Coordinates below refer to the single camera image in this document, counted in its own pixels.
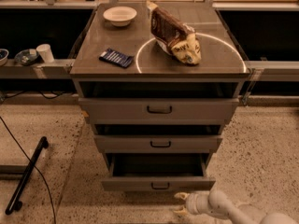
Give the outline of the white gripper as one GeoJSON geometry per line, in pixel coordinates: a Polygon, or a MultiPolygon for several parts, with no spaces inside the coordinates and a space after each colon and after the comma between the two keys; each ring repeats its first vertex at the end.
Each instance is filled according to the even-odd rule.
{"type": "Polygon", "coordinates": [[[208,214],[210,211],[207,194],[178,192],[174,197],[186,201],[186,208],[182,206],[174,210],[178,216],[186,216],[188,212],[192,215],[208,214]]]}

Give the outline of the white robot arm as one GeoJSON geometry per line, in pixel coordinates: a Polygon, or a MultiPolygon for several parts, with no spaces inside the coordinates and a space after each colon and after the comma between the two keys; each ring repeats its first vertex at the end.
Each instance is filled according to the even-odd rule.
{"type": "Polygon", "coordinates": [[[236,206],[223,191],[218,189],[208,194],[178,192],[174,197],[185,202],[175,210],[178,215],[208,215],[230,220],[232,224],[298,224],[296,220],[282,213],[266,214],[248,204],[236,206]]]}

